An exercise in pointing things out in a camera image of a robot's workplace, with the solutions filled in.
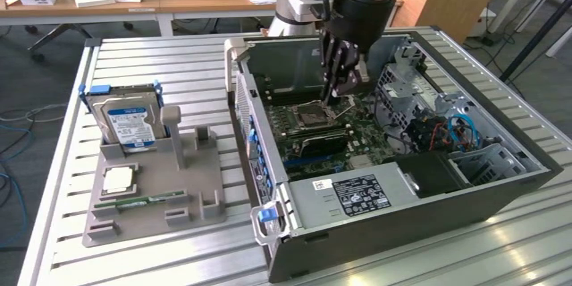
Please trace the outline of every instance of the motherboard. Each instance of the motherboard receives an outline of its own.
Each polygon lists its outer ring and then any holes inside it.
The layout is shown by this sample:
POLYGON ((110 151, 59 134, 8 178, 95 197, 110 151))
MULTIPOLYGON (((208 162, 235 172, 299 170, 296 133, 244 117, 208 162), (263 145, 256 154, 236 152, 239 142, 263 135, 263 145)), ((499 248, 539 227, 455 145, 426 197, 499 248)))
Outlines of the motherboard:
POLYGON ((379 165, 395 156, 368 106, 358 96, 344 96, 335 106, 320 100, 267 105, 292 181, 379 165))

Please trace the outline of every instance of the aluminum extrusion table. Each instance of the aluminum extrusion table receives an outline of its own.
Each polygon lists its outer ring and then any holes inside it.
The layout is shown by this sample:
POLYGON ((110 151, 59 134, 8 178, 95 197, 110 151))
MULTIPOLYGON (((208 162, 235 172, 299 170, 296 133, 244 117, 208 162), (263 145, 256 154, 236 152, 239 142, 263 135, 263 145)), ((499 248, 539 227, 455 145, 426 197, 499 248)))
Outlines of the aluminum extrusion table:
MULTIPOLYGON (((430 28, 414 30, 566 171, 488 221, 280 286, 507 286, 540 282, 536 285, 570 285, 572 141, 447 35, 430 28)), ((164 85, 164 102, 180 105, 183 131, 191 131, 196 125, 211 125, 219 136, 228 220, 104 246, 82 245, 102 134, 74 92, 19 285, 267 284, 264 253, 251 230, 251 207, 224 92, 223 43, 232 36, 236 35, 103 40, 86 47, 75 81, 78 88, 83 82, 118 86, 156 79, 164 85)), ((455 89, 456 85, 435 66, 430 65, 427 72, 443 90, 455 89)))

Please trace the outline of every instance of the metal pole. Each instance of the metal pole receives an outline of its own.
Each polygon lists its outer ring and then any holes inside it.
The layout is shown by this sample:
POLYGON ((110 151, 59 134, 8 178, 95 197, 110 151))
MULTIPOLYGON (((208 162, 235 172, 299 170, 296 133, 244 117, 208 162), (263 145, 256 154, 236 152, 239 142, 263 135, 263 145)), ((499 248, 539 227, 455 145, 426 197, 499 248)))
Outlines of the metal pole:
POLYGON ((544 23, 544 25, 540 28, 539 32, 536 33, 535 37, 530 40, 527 46, 523 48, 519 56, 515 58, 511 65, 506 69, 503 75, 500 75, 499 79, 502 81, 507 81, 508 77, 511 77, 512 73, 515 73, 520 64, 527 59, 530 53, 535 50, 535 47, 538 46, 540 41, 544 39, 544 36, 547 36, 548 32, 551 31, 551 29, 556 25, 562 16, 564 16, 566 12, 570 10, 571 6, 572 6, 572 0, 564 0, 563 4, 556 9, 556 12, 552 14, 551 18, 548 18, 547 22, 544 23))

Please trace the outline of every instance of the blue hard drive label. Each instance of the blue hard drive label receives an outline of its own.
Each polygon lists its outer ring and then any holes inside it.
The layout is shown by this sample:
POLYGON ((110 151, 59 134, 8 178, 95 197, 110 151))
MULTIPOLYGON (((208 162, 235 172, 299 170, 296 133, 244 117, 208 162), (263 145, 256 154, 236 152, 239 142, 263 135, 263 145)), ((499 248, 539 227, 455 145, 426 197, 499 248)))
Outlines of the blue hard drive label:
POLYGON ((332 185, 343 211, 351 217, 392 206, 374 174, 334 182, 332 185))
POLYGON ((144 107, 108 110, 107 114, 120 144, 127 147, 147 147, 155 143, 154 128, 146 122, 148 112, 144 107))

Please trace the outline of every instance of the gray carpet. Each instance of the gray carpet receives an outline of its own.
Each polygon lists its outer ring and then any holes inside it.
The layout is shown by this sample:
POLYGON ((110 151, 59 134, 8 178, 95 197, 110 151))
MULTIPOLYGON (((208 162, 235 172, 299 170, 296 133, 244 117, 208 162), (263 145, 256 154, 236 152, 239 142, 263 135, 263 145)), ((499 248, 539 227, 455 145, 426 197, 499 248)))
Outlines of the gray carpet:
MULTIPOLYGON (((492 10, 499 12, 504 3, 506 0, 494 0, 491 2, 492 10)), ((498 64, 503 69, 510 65, 554 10, 554 5, 544 5, 527 30, 514 36, 516 43, 507 45, 498 57, 498 64)), ((206 19, 200 19, 192 22, 180 22, 180 24, 191 31, 206 33, 211 30, 211 27, 206 27, 206 22, 206 19)), ((256 30, 256 24, 251 20, 243 19, 243 22, 246 26, 243 31, 256 30)), ((571 24, 572 15, 567 15, 540 44, 539 49, 530 56, 531 58, 536 56, 539 50, 546 50, 547 46, 556 40, 571 24)), ((39 26, 40 33, 48 33, 52 28, 54 26, 48 25, 39 26)), ((92 24, 87 25, 86 29, 99 38, 159 35, 159 27, 152 21, 135 22, 134 31, 127 31, 120 23, 92 24)), ((0 35, 4 33, 4 30, 6 27, 0 27, 0 35)), ((239 31, 239 19, 222 19, 219 32, 231 33, 239 31)), ((28 35, 22 26, 15 26, 11 33, 0 39, 0 111, 12 109, 30 110, 47 104, 67 102, 70 98, 84 39, 75 31, 68 31, 40 50, 47 58, 47 61, 42 64, 34 63, 26 52, 26 48, 38 39, 39 35, 28 35)), ((479 46, 479 43, 472 40, 468 43, 472 46, 479 46)), ((499 47, 500 45, 496 45, 492 48, 487 48, 487 50, 495 53, 499 47)), ((563 104, 563 102, 568 102, 572 97, 572 91, 568 90, 568 84, 572 80, 572 73, 568 72, 572 67, 572 57, 568 55, 571 49, 572 42, 562 49, 556 59, 543 57, 516 81, 516 85, 530 103, 568 135, 572 135, 572 106, 563 104)), ((471 52, 483 63, 490 61, 490 57, 483 50, 472 50, 471 52)), ((50 114, 39 117, 52 117, 59 113, 63 113, 62 109, 51 111, 50 114)), ((26 127, 28 124, 20 122, 11 123, 10 125, 26 127)), ((60 126, 60 121, 36 124, 34 126, 34 145, 7 164, 10 173, 20 183, 31 220, 24 237, 11 246, 26 246, 28 243, 31 226, 36 217, 51 159, 56 148, 60 126)), ((0 149, 12 142, 18 134, 0 129, 0 149)), ((0 192, 0 201, 4 199, 3 193, 0 192)), ((6 206, 0 208, 0 242, 20 230, 20 225, 22 211, 18 198, 12 195, 6 206)), ((22 251, 0 252, 0 285, 16 284, 23 258, 24 253, 22 251)))

